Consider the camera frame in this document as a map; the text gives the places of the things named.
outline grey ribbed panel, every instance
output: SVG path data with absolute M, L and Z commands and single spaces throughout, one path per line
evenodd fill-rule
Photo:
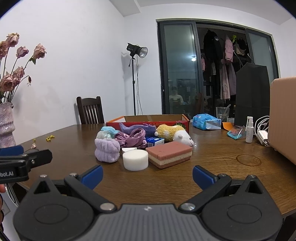
M 123 205 L 99 216 L 91 230 L 77 241 L 218 241 L 193 214 L 178 212 L 172 204 Z

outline blue and white small box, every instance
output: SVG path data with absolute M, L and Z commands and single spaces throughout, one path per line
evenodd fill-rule
M 146 141 L 148 143 L 147 147 L 157 146 L 165 143 L 165 139 L 159 137 L 146 137 Z

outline purple plush toy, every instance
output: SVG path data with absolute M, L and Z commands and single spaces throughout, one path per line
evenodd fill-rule
M 96 150 L 94 155 L 99 161 L 104 162 L 116 162 L 119 158 L 120 145 L 119 142 L 107 138 L 107 139 L 95 139 Z
M 124 124 L 119 122 L 120 129 L 123 133 L 131 135 L 131 132 L 135 129 L 142 128 L 145 131 L 145 137 L 153 137 L 156 132 L 156 127 L 153 125 L 142 124 L 142 125 L 133 125 L 130 127 L 126 127 Z

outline vase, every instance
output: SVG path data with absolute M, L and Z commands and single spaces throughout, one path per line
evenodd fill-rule
M 15 146 L 14 130 L 11 103 L 0 104 L 0 148 Z

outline human hand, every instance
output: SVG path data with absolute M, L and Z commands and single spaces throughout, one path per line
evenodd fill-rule
M 0 193 L 5 193 L 5 185 L 4 184 L 0 184 Z M 0 210 L 2 209 L 2 204 L 3 204 L 3 198 L 1 197 L 1 202 L 0 202 Z M 3 231 L 3 226 L 2 226 L 2 221 L 4 219 L 4 214 L 3 211 L 1 210 L 0 212 L 0 229 Z

